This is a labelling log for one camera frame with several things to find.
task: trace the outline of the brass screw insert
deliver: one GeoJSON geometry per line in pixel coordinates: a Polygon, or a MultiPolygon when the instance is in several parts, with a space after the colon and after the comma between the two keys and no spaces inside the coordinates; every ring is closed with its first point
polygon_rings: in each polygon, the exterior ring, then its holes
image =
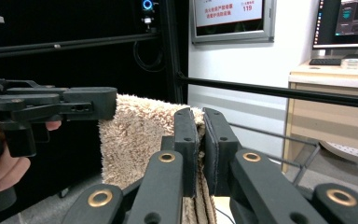
{"type": "Polygon", "coordinates": [[[163,153],[159,155],[158,159],[162,162],[171,162],[175,160],[175,155],[171,153],[163,153]]]}
{"type": "Polygon", "coordinates": [[[344,206],[352,207],[357,204],[357,201],[353,196],[341,189],[329,189],[326,194],[331,201],[344,206]]]}
{"type": "Polygon", "coordinates": [[[253,152],[244,153],[243,158],[247,161],[261,161],[261,157],[253,152]]]}
{"type": "Polygon", "coordinates": [[[89,206],[91,206],[91,207],[101,207],[101,206],[104,206],[107,203],[109,203],[112,199],[113,199],[112,191],[110,191],[109,189],[100,189],[100,190],[95,190],[89,196],[88,202],[89,202],[89,206]],[[104,194],[106,196],[106,198],[101,201],[95,200],[95,197],[100,194],[104,194]]]}

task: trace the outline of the display screen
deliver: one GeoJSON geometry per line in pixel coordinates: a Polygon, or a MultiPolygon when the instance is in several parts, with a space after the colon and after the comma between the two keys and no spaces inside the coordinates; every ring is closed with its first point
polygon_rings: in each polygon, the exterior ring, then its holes
{"type": "Polygon", "coordinates": [[[314,49],[358,49],[358,0],[320,0],[314,49]]]}
{"type": "Polygon", "coordinates": [[[263,29],[262,0],[195,0],[197,35],[263,29]]]}
{"type": "Polygon", "coordinates": [[[273,42],[275,6],[276,0],[191,0],[192,42],[273,42]]]}

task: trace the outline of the beige towel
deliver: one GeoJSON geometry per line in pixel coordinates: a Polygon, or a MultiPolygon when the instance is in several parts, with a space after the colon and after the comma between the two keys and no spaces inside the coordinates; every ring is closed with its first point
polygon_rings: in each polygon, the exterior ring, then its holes
{"type": "MultiPolygon", "coordinates": [[[[189,106],[118,94],[114,119],[100,121],[103,182],[124,189],[141,178],[150,156],[160,151],[161,137],[173,135],[173,114],[186,107],[189,106]]],[[[205,133],[203,112],[190,109],[202,137],[205,133]]],[[[185,224],[216,223],[213,197],[201,172],[202,151],[199,157],[198,196],[183,200],[185,224]]]]}

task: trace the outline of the keyboard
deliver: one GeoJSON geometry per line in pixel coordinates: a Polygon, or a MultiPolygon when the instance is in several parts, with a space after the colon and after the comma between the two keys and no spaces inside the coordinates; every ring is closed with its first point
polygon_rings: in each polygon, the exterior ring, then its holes
{"type": "Polygon", "coordinates": [[[327,65],[327,66],[335,66],[341,65],[341,59],[338,58],[324,58],[324,59],[311,59],[310,60],[310,65],[327,65]]]}

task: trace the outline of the metal rod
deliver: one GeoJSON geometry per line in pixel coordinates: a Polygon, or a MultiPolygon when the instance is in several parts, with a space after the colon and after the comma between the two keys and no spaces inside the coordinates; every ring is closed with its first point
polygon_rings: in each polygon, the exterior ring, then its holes
{"type": "Polygon", "coordinates": [[[35,53],[52,52],[65,49],[83,49],[104,45],[120,44],[133,41],[151,40],[159,38],[159,34],[122,35],[94,39],[82,39],[62,42],[51,42],[33,45],[19,45],[13,47],[0,47],[0,58],[35,53]]]}
{"type": "MultiPolygon", "coordinates": [[[[257,150],[255,148],[251,148],[251,147],[245,147],[245,146],[241,146],[243,149],[251,149],[251,150],[254,150],[254,151],[260,151],[260,150],[257,150]]],[[[289,165],[292,165],[292,166],[295,166],[297,168],[301,168],[302,165],[296,161],[289,161],[287,159],[284,159],[284,158],[280,158],[280,157],[276,157],[276,156],[273,156],[271,154],[268,154],[268,153],[265,153],[263,152],[269,159],[271,160],[274,160],[274,161],[280,161],[280,162],[284,162],[284,163],[287,163],[289,165]]]]}
{"type": "Polygon", "coordinates": [[[301,166],[300,171],[297,173],[295,179],[293,180],[293,185],[297,186],[304,176],[305,172],[307,171],[308,167],[310,166],[310,163],[315,159],[318,152],[321,150],[321,147],[319,145],[316,145],[316,148],[312,151],[312,153],[308,156],[305,164],[301,166]]]}
{"type": "Polygon", "coordinates": [[[229,122],[228,123],[229,125],[233,126],[233,127],[237,127],[237,128],[241,128],[241,129],[246,129],[246,130],[249,130],[249,131],[253,131],[253,132],[258,132],[258,133],[264,133],[264,134],[267,134],[267,135],[272,135],[272,136],[275,136],[275,137],[280,137],[280,138],[284,138],[284,139],[288,139],[288,140],[292,140],[292,141],[295,141],[295,142],[299,142],[299,143],[303,143],[303,144],[307,144],[307,145],[311,145],[311,146],[315,146],[315,144],[311,143],[311,142],[307,142],[307,141],[304,141],[304,140],[301,140],[301,139],[297,139],[297,138],[294,138],[294,137],[291,137],[291,136],[287,136],[287,135],[284,135],[284,134],[280,134],[280,133],[273,133],[273,132],[267,132],[267,131],[264,131],[264,130],[260,130],[260,129],[256,129],[256,128],[251,128],[251,127],[247,127],[247,126],[244,126],[244,125],[240,125],[240,124],[236,124],[236,123],[232,123],[232,122],[229,122]]]}
{"type": "Polygon", "coordinates": [[[354,96],[354,95],[344,95],[344,94],[336,94],[336,93],[320,92],[320,91],[301,91],[301,90],[279,88],[279,87],[259,86],[259,85],[242,84],[242,83],[235,83],[235,82],[185,77],[183,75],[179,75],[177,79],[178,81],[181,81],[184,84],[190,84],[190,85],[219,88],[219,89],[231,90],[231,91],[245,91],[245,92],[257,93],[257,94],[286,97],[286,98],[293,98],[293,99],[306,100],[306,101],[314,101],[314,102],[327,103],[333,105],[347,105],[347,106],[358,107],[358,96],[354,96]]]}

